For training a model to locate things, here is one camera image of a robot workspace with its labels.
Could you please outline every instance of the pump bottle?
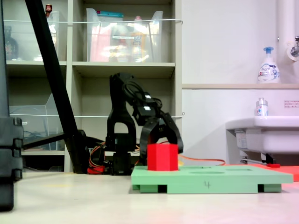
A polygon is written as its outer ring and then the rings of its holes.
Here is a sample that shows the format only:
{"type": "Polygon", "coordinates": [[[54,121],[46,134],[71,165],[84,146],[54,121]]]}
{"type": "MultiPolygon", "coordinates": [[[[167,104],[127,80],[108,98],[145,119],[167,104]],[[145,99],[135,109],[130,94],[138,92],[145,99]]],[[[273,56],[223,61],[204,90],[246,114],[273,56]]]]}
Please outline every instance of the pump bottle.
{"type": "Polygon", "coordinates": [[[280,83],[280,72],[271,56],[274,48],[266,47],[263,50],[266,51],[266,58],[258,73],[257,83],[280,83]]]}

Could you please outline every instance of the red cube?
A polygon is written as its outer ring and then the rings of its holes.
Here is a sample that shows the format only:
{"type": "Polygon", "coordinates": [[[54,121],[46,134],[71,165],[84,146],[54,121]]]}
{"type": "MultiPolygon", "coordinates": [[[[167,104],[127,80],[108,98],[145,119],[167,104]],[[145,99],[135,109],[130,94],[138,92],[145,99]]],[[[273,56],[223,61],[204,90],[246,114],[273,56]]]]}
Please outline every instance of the red cube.
{"type": "Polygon", "coordinates": [[[148,145],[148,170],[174,171],[178,170],[178,145],[177,144],[149,144],[148,145]]]}

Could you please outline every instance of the faucet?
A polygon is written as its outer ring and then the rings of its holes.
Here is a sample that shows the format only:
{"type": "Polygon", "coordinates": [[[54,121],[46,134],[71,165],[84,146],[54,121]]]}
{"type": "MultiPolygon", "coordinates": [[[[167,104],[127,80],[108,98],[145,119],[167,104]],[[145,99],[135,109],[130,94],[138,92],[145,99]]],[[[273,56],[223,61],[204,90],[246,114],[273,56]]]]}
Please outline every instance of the faucet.
{"type": "Polygon", "coordinates": [[[295,47],[292,47],[291,55],[293,57],[298,57],[299,56],[299,36],[295,36],[295,41],[297,45],[295,47]]]}

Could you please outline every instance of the clear plastic container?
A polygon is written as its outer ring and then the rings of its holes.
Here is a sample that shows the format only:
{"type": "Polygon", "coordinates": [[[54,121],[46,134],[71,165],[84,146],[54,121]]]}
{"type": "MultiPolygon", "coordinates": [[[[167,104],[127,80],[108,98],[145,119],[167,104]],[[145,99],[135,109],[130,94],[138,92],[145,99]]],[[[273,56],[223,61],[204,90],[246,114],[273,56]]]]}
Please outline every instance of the clear plastic container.
{"type": "MultiPolygon", "coordinates": [[[[161,62],[162,21],[99,23],[94,9],[88,8],[87,61],[161,62]]],[[[152,20],[163,18],[155,12],[152,20]]]]}
{"type": "MultiPolygon", "coordinates": [[[[46,105],[10,106],[9,110],[11,117],[22,119],[24,143],[63,132],[52,94],[46,105]]],[[[63,151],[64,141],[45,144],[32,150],[63,151]]]]}
{"type": "MultiPolygon", "coordinates": [[[[62,14],[51,12],[48,24],[57,56],[59,61],[66,61],[67,24],[57,23],[58,21],[65,21],[62,14]]],[[[7,60],[43,61],[30,22],[4,21],[4,30],[7,60]]]]}

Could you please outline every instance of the circular hole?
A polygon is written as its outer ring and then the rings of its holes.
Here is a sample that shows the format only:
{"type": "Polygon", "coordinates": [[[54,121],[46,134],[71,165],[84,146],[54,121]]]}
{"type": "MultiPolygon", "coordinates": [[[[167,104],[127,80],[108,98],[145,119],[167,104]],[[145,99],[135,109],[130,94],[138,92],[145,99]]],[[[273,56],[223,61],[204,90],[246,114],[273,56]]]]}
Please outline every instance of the circular hole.
{"type": "Polygon", "coordinates": [[[252,171],[251,169],[226,169],[228,171],[252,171]]]}
{"type": "Polygon", "coordinates": [[[211,167],[184,167],[185,169],[208,169],[211,167]]]}
{"type": "Polygon", "coordinates": [[[198,172],[190,172],[190,174],[223,174],[224,172],[215,172],[215,171],[206,171],[206,172],[201,172],[201,171],[198,171],[198,172]]]}

